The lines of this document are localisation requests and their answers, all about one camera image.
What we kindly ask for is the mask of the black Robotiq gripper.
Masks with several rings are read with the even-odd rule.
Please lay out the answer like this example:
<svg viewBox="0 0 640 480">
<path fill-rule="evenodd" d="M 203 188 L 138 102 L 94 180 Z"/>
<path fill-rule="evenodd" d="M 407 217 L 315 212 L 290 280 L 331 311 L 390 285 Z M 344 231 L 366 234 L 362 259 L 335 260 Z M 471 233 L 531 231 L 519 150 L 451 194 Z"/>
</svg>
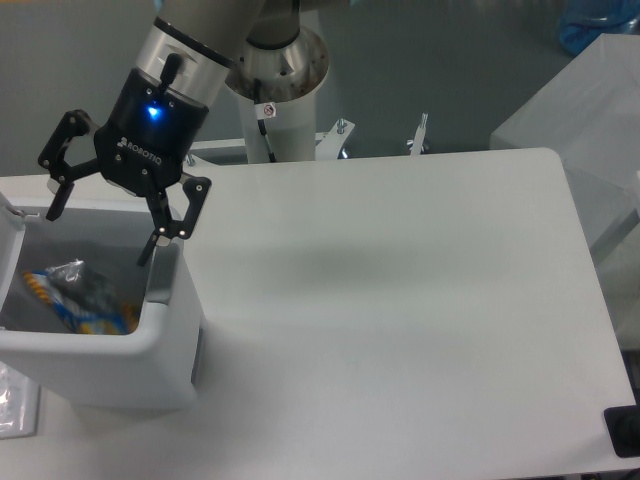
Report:
<svg viewBox="0 0 640 480">
<path fill-rule="evenodd" d="M 209 108 L 171 88 L 160 92 L 158 87 L 145 72 L 132 69 L 101 128 L 84 110 L 67 111 L 38 157 L 53 183 L 54 198 L 46 214 L 49 221 L 62 215 L 75 181 L 99 171 L 105 180 L 144 196 L 154 229 L 138 266 L 145 266 L 160 244 L 192 236 L 212 186 L 206 177 L 182 175 L 184 157 Z M 65 160 L 68 147 L 75 138 L 87 135 L 94 135 L 97 158 L 69 165 Z M 182 220 L 173 218 L 166 193 L 166 188 L 178 182 L 188 200 Z"/>
</svg>

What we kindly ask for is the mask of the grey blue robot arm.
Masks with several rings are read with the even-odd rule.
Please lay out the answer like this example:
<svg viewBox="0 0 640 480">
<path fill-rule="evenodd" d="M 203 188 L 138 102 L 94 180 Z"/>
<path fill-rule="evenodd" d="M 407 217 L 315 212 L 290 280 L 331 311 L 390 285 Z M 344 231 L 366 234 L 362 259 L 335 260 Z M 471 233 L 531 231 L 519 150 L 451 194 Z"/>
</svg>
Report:
<svg viewBox="0 0 640 480">
<path fill-rule="evenodd" d="M 252 163 L 316 156 L 313 95 L 329 55 L 303 26 L 311 1 L 166 1 L 159 9 L 103 124 L 83 110 L 64 114 L 38 162 L 63 213 L 77 180 L 100 174 L 143 198 L 153 231 L 140 261 L 175 238 L 189 238 L 211 188 L 184 161 L 219 92 L 237 97 Z"/>
</svg>

